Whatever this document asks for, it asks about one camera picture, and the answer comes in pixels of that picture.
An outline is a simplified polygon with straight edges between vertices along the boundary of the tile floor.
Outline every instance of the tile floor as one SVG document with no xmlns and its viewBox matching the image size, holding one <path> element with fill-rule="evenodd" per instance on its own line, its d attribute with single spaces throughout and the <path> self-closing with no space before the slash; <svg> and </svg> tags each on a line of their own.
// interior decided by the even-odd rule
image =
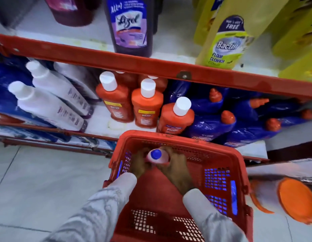
<svg viewBox="0 0 312 242">
<path fill-rule="evenodd" d="M 109 159 L 0 143 L 0 242 L 40 242 L 102 187 Z M 254 213 L 254 242 L 312 242 L 312 226 Z"/>
</svg>

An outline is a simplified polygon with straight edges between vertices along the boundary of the white sleeve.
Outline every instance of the white sleeve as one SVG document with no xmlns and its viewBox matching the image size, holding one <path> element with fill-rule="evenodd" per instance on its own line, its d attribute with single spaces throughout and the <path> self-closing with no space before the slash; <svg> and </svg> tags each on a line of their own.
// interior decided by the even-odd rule
<svg viewBox="0 0 312 242">
<path fill-rule="evenodd" d="M 206 242 L 247 242 L 244 232 L 219 213 L 198 189 L 188 191 L 183 203 Z"/>
<path fill-rule="evenodd" d="M 137 178 L 132 173 L 123 173 L 108 187 L 95 193 L 60 228 L 43 242 L 110 242 L 118 217 L 129 201 Z"/>
</svg>

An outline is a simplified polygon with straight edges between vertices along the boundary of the orange bottle cap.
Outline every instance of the orange bottle cap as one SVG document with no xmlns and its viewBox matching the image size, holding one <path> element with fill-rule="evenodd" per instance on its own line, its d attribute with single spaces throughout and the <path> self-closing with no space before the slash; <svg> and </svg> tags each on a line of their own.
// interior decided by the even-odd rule
<svg viewBox="0 0 312 242">
<path fill-rule="evenodd" d="M 304 109 L 300 112 L 302 119 L 304 120 L 312 120 L 312 110 L 311 109 Z"/>
<path fill-rule="evenodd" d="M 250 99 L 250 106 L 251 108 L 256 109 L 267 102 L 269 102 L 269 99 L 267 98 L 253 98 Z"/>
<path fill-rule="evenodd" d="M 212 103 L 217 103 L 222 100 L 222 94 L 216 89 L 216 88 L 211 88 L 210 90 L 210 101 Z"/>
<path fill-rule="evenodd" d="M 236 122 L 236 118 L 232 112 L 224 110 L 221 114 L 221 122 L 223 124 L 231 125 Z"/>
<path fill-rule="evenodd" d="M 266 130 L 277 132 L 281 129 L 281 123 L 279 120 L 275 118 L 270 118 L 266 121 Z"/>
<path fill-rule="evenodd" d="M 284 211 L 298 222 L 312 223 L 312 191 L 302 182 L 284 178 L 278 187 L 278 196 Z"/>
</svg>

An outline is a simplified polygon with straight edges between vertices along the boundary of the purple bottle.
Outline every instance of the purple bottle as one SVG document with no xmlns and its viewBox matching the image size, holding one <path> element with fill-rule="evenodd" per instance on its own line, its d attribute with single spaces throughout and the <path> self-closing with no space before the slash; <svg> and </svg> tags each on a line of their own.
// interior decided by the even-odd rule
<svg viewBox="0 0 312 242">
<path fill-rule="evenodd" d="M 150 57 L 154 0 L 104 0 L 115 52 Z"/>
</svg>

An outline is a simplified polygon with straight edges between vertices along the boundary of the red shopping basket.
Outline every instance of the red shopping basket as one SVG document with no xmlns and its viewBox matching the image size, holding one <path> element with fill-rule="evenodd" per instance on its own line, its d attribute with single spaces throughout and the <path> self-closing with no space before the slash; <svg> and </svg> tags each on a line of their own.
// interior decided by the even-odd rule
<svg viewBox="0 0 312 242">
<path fill-rule="evenodd" d="M 252 209 L 246 205 L 249 180 L 241 154 L 226 146 L 144 131 L 126 131 L 119 138 L 109 167 L 110 179 L 128 171 L 131 155 L 143 147 L 171 146 L 187 157 L 194 184 L 216 209 L 230 217 L 252 241 Z M 122 210 L 112 242 L 204 242 L 182 202 L 182 195 L 156 167 L 137 182 Z"/>
</svg>

